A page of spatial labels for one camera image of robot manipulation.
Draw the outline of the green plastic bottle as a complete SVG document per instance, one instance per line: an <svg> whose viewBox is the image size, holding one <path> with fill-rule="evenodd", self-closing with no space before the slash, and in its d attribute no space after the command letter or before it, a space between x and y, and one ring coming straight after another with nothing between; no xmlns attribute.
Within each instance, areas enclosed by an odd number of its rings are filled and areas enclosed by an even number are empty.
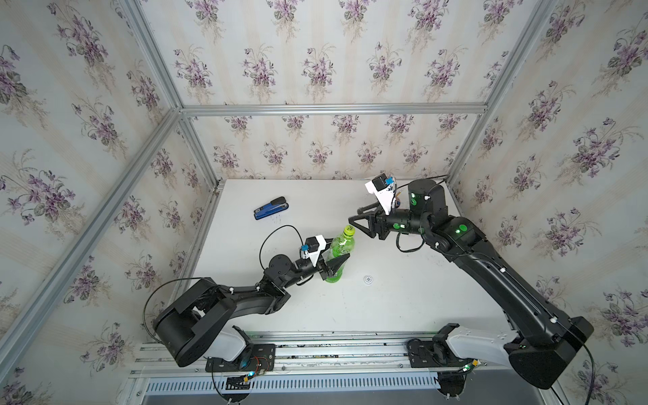
<svg viewBox="0 0 648 405"><path fill-rule="evenodd" d="M354 234L354 226L347 225L341 234L333 238L330 250L326 256L326 261L329 262L330 260L338 258L339 256L341 257L345 254L350 255L355 248ZM327 283L337 283L337 281L342 278L343 272L344 264L340 266L340 268L334 273L334 275L327 278Z"/></svg>

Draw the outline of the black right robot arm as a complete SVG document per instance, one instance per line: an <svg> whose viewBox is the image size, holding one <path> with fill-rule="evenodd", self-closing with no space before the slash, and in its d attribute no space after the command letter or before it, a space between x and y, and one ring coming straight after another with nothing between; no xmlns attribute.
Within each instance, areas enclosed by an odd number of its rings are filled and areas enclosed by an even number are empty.
<svg viewBox="0 0 648 405"><path fill-rule="evenodd" d="M485 360L507 366L536 388L547 390L586 346L594 328L584 317L571 317L538 293L496 251L479 227L450 214L445 190L433 179L408 184L408 207L396 205L397 182L384 174L366 182L376 202L358 209L349 224L384 241L392 232L418 235L425 246L475 280L501 307L514 334L488 332L448 323L430 342L409 342L413 367L431 362L455 367Z"/></svg>

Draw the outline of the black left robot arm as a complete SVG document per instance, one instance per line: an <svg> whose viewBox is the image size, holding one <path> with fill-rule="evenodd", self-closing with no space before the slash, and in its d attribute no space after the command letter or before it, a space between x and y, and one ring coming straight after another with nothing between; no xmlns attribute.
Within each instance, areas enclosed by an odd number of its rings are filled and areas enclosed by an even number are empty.
<svg viewBox="0 0 648 405"><path fill-rule="evenodd" d="M278 312L290 299L287 288L320 275L326 280L349 260L349 253L328 261L320 258L291 261L280 254L271 259L263 277L253 286L228 287L212 278L199 278L153 322L160 342L180 367L190 366L207 354L225 325L248 315Z"/></svg>

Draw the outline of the blue black stapler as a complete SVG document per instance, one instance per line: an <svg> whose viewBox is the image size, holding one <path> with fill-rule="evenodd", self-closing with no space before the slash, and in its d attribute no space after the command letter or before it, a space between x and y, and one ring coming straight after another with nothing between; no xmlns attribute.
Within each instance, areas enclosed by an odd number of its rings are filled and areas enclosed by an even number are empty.
<svg viewBox="0 0 648 405"><path fill-rule="evenodd" d="M267 204L256 209L253 213L254 219L265 219L269 216L283 212L289 208L289 204L285 197L277 197Z"/></svg>

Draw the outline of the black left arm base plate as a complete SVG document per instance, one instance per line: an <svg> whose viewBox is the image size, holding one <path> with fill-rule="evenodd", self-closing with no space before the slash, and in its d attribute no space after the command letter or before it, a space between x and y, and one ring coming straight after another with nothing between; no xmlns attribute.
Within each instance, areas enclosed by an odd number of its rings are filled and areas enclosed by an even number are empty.
<svg viewBox="0 0 648 405"><path fill-rule="evenodd" d="M226 327L216 337L204 354L205 371L266 372L272 371L276 355L276 344L259 344L239 327Z"/></svg>

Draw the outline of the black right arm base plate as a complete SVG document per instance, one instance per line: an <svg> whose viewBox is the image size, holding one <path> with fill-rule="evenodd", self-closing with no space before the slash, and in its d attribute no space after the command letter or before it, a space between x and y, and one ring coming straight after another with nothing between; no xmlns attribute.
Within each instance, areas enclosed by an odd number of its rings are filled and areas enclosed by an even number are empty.
<svg viewBox="0 0 648 405"><path fill-rule="evenodd" d="M457 357L447 342L458 323L448 323L432 339L410 339L406 343L408 359L412 368L459 367L459 373L468 373L479 365L476 359Z"/></svg>

